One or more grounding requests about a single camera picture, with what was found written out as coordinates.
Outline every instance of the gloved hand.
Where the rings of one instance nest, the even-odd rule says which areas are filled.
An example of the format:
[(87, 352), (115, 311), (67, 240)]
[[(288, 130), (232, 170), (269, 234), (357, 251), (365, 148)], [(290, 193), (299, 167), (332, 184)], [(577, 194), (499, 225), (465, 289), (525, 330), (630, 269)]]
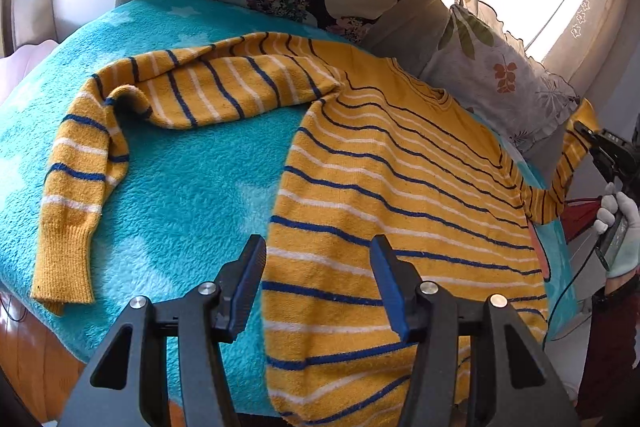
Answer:
[(593, 223), (593, 230), (598, 235), (605, 233), (616, 220), (614, 214), (618, 211), (618, 208), (620, 208), (629, 223), (629, 228), (626, 230), (618, 255), (613, 261), (613, 266), (607, 272), (607, 279), (613, 279), (635, 270), (640, 259), (640, 214), (638, 213), (638, 206), (634, 200), (622, 192), (618, 192), (616, 197), (613, 197), (614, 191), (615, 185), (613, 183), (607, 184), (597, 219)]

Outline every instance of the striped sweater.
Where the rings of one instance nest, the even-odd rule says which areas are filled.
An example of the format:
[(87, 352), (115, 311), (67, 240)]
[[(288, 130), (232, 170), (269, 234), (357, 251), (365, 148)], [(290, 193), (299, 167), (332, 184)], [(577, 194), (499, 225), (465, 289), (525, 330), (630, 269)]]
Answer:
[[(302, 425), (394, 425), (415, 346), (390, 330), (369, 266), (385, 233), (420, 274), (453, 294), (502, 293), (535, 336), (546, 331), (542, 272), (527, 218), (555, 219), (596, 128), (584, 102), (567, 124), (550, 190), (527, 185), (494, 135), (445, 91), (353, 46), (251, 34), (150, 52), (103, 68), (63, 118), (47, 172), (32, 296), (61, 313), (90, 303), (89, 244), (127, 172), (114, 104), (176, 129), (311, 102), (268, 232), (262, 315), (268, 391)], [(456, 399), (468, 393), (461, 339)]]

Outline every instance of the sweater sleeve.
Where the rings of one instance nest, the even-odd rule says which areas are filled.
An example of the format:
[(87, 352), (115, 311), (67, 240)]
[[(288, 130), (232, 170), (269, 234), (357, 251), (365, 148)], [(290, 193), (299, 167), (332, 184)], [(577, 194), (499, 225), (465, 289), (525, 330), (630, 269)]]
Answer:
[(63, 303), (94, 301), (91, 238), (106, 198), (129, 166), (116, 103), (157, 126), (191, 129), (336, 93), (339, 72), (314, 58), (278, 55), (278, 40), (286, 37), (291, 38), (251, 34), (201, 48), (150, 52), (118, 60), (86, 81), (50, 155), (32, 298), (56, 314), (62, 314)]
[(532, 222), (539, 225), (550, 223), (562, 214), (574, 171), (589, 152), (589, 144), (574, 130), (574, 124), (577, 121), (593, 131), (600, 129), (593, 106), (587, 99), (583, 100), (580, 107), (566, 122), (562, 153), (556, 165), (551, 186), (547, 190), (527, 184), (520, 171), (513, 167), (513, 161), (508, 155), (502, 156), (503, 168), (507, 169), (511, 181), (519, 188), (524, 213)]

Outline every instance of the bed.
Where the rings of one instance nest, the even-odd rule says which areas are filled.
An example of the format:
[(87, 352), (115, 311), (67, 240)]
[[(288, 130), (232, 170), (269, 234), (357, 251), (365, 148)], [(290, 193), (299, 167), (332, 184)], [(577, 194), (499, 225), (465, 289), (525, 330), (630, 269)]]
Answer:
[[(318, 28), (213, 0), (134, 0), (80, 28), (0, 106), (0, 280), (78, 359), (89, 359), (132, 296), (152, 301), (181, 296), (236, 258), (251, 233), (266, 235), (282, 166), (306, 107), (185, 133), (123, 114), (130, 168), (92, 240), (96, 302), (67, 305), (56, 317), (29, 293), (47, 159), (66, 108), (89, 75), (118, 58), (260, 31), (340, 40)], [(526, 181), (542, 186), (518, 151), (498, 139)], [(564, 235), (559, 220), (531, 232), (541, 247), (551, 308), (571, 277)], [(258, 295), (246, 331), (222, 353), (237, 411), (276, 415), (264, 381), (259, 303)], [(550, 333), (575, 309), (569, 290)], [(170, 396), (179, 402), (175, 343), (168, 352)]]

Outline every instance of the ribbed cuff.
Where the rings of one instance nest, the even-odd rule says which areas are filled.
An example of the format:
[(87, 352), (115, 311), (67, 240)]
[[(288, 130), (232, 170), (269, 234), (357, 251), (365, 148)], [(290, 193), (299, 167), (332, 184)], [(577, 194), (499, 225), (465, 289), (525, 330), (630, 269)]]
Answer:
[(91, 304), (89, 242), (93, 230), (41, 225), (31, 297), (56, 315), (62, 304)]

